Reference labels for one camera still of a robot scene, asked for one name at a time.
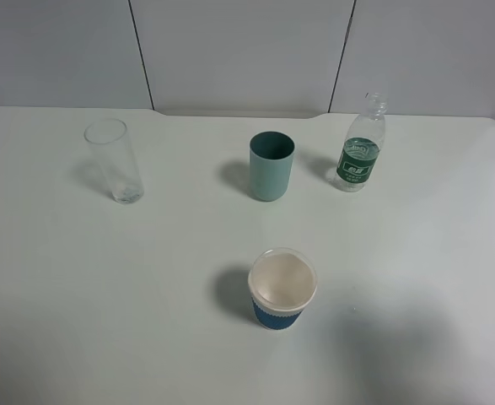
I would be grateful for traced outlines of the clear bottle with green label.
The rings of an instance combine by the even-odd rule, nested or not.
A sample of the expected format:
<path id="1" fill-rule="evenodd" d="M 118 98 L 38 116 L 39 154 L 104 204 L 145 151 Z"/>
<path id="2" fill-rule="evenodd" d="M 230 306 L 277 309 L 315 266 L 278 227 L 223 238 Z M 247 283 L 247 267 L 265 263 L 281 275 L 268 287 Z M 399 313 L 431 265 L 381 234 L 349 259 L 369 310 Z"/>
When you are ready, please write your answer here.
<path id="1" fill-rule="evenodd" d="M 344 192 L 357 192 L 365 186 L 385 142 L 387 97 L 369 93 L 366 100 L 365 112 L 347 131 L 336 167 L 336 186 Z"/>

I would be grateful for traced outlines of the teal plastic cup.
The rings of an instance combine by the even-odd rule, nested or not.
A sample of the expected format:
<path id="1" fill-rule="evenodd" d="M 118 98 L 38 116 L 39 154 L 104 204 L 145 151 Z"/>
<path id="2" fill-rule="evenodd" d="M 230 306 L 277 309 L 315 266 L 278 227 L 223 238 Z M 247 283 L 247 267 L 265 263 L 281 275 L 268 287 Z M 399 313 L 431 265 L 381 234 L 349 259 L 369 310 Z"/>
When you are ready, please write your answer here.
<path id="1" fill-rule="evenodd" d="M 264 202 L 276 201 L 288 189 L 294 141 L 281 132 L 261 132 L 250 140 L 250 189 Z"/>

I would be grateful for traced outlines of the white cup with blue sleeve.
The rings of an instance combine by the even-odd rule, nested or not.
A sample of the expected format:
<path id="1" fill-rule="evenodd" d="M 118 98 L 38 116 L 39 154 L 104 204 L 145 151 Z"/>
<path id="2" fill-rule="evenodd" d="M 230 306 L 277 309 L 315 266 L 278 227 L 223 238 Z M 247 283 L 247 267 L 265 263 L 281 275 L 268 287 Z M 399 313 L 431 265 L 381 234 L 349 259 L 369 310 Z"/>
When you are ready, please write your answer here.
<path id="1" fill-rule="evenodd" d="M 306 256 L 279 247 L 256 258 L 247 283 L 256 320 L 267 329 L 283 330 L 315 297 L 318 279 Z"/>

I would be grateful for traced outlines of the tall clear drinking glass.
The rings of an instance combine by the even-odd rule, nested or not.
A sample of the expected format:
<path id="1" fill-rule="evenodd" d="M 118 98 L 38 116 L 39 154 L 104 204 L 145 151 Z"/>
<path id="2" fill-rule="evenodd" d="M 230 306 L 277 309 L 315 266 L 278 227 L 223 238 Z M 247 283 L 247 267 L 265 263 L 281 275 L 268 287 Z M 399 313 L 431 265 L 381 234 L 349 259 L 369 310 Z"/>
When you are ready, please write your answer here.
<path id="1" fill-rule="evenodd" d="M 112 197 L 121 204 L 140 200 L 144 187 L 126 123 L 104 118 L 89 125 L 83 136 Z"/>

